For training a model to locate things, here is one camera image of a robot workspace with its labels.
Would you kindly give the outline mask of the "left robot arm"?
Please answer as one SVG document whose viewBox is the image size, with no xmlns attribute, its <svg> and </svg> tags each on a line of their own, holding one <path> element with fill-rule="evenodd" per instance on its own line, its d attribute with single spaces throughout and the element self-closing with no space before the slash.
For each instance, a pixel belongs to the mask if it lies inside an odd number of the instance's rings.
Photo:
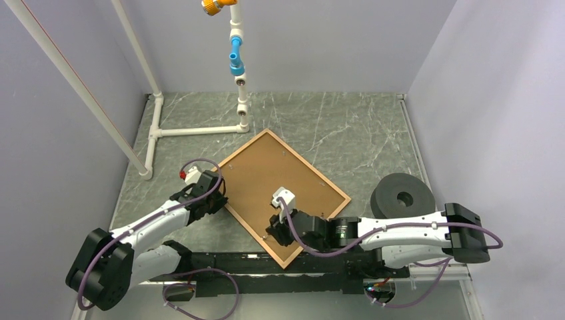
<svg viewBox="0 0 565 320">
<path fill-rule="evenodd" d="M 228 198 L 225 179 L 217 172 L 192 167 L 181 177 L 185 187 L 158 209 L 124 227 L 88 234 L 65 278 L 68 287 L 90 302 L 86 308 L 107 311 L 144 281 L 161 275 L 181 280 L 193 270 L 190 249 L 173 240 L 157 241 L 215 214 Z"/>
</svg>

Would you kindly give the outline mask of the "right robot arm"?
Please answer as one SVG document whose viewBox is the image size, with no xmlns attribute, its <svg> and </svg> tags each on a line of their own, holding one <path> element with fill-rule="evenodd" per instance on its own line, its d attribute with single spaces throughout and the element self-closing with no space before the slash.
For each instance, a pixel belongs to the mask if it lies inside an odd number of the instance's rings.
<svg viewBox="0 0 565 320">
<path fill-rule="evenodd" d="M 371 274 L 382 277 L 391 269 L 438 258 L 459 263 L 490 261 L 481 218 L 459 203 L 447 203 L 433 213 L 398 219 L 345 217 L 323 219 L 281 202 L 266 228 L 282 246 L 298 243 L 316 257 L 336 257 L 353 251 L 378 251 L 367 259 Z"/>
</svg>

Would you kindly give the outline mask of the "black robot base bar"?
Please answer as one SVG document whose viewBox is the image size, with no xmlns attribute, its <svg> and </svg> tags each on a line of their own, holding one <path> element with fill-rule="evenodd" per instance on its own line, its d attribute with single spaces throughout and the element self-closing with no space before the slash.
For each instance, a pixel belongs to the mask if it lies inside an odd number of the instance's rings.
<svg viewBox="0 0 565 320">
<path fill-rule="evenodd" d="M 197 297 L 216 297 L 236 291 L 242 294 L 325 291 L 362 294 L 366 282 L 409 276 L 408 267 L 385 267 L 376 249 L 329 258 L 300 253 L 285 269 L 267 253 L 194 252 L 191 266 L 151 280 L 190 281 L 195 284 Z"/>
</svg>

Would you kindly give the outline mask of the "blue pipe elbow fitting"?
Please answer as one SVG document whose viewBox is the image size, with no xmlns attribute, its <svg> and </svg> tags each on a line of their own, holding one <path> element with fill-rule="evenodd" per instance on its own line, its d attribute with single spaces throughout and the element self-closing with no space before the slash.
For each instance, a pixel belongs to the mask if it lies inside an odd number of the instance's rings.
<svg viewBox="0 0 565 320">
<path fill-rule="evenodd" d="M 241 58 L 241 46 L 243 40 L 239 36 L 231 38 L 231 52 L 229 54 L 231 74 L 235 77 L 241 76 L 245 72 L 245 65 Z"/>
</svg>

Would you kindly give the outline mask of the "wooden picture frame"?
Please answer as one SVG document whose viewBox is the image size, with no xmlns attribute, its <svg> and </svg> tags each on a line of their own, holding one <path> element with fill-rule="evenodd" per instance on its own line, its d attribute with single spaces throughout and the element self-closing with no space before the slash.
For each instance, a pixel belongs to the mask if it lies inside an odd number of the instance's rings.
<svg viewBox="0 0 565 320">
<path fill-rule="evenodd" d="M 329 178 L 271 130 L 265 129 L 220 162 L 227 184 L 227 210 L 282 268 L 302 252 L 293 241 L 279 244 L 267 233 L 270 220 L 281 222 L 298 209 L 325 219 L 351 201 Z"/>
</svg>

